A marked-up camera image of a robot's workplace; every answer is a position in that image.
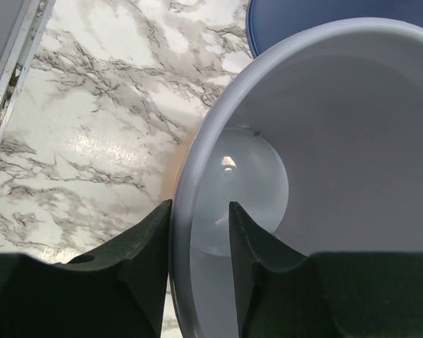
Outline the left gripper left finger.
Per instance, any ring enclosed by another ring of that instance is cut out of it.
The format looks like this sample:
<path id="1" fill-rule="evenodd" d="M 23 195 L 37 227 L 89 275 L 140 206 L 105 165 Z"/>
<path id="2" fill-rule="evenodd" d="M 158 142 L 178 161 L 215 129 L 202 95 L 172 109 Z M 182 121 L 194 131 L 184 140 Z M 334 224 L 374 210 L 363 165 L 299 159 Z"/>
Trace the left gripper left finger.
<path id="1" fill-rule="evenodd" d="M 171 207 L 67 263 L 0 253 L 0 337 L 159 337 Z"/>

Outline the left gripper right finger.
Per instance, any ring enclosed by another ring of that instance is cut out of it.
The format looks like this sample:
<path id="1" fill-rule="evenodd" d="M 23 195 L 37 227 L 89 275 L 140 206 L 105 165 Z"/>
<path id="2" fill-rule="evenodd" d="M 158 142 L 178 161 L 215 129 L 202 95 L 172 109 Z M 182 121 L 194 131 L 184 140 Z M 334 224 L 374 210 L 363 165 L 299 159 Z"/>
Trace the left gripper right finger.
<path id="1" fill-rule="evenodd" d="M 423 337 L 423 253 L 304 256 L 236 202 L 229 235 L 240 337 Z"/>

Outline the orange plastic bucket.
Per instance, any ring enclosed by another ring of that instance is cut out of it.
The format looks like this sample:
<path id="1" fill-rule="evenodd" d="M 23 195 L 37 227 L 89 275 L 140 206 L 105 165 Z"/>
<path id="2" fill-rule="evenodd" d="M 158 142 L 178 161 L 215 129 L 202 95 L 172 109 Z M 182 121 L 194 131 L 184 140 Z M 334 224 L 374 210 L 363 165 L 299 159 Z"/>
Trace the orange plastic bucket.
<path id="1" fill-rule="evenodd" d="M 176 148 L 171 156 L 164 171 L 161 182 L 161 200 L 173 199 L 176 193 L 176 187 L 180 178 L 181 170 L 185 159 L 188 156 L 190 147 L 196 138 L 196 132 L 189 134 Z"/>

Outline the grey-blue plastic bucket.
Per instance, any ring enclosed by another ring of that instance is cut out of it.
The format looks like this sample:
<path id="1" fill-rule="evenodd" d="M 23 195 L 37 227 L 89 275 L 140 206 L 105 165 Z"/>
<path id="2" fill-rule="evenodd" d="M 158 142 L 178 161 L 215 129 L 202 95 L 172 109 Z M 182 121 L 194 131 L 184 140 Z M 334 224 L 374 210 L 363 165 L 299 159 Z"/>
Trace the grey-blue plastic bucket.
<path id="1" fill-rule="evenodd" d="M 352 18 L 247 66 L 176 187 L 171 289 L 184 337 L 236 337 L 228 206 L 296 251 L 423 251 L 423 28 Z"/>

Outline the blue plastic bucket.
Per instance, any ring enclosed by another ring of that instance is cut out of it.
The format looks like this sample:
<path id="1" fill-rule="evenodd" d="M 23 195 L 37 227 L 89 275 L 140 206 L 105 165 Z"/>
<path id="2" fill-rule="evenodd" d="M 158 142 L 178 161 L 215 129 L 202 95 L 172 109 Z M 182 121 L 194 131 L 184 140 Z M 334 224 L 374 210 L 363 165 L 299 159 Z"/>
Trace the blue plastic bucket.
<path id="1" fill-rule="evenodd" d="M 246 34 L 254 58 L 303 30 L 348 18 L 388 18 L 423 27 L 423 0 L 249 1 Z"/>

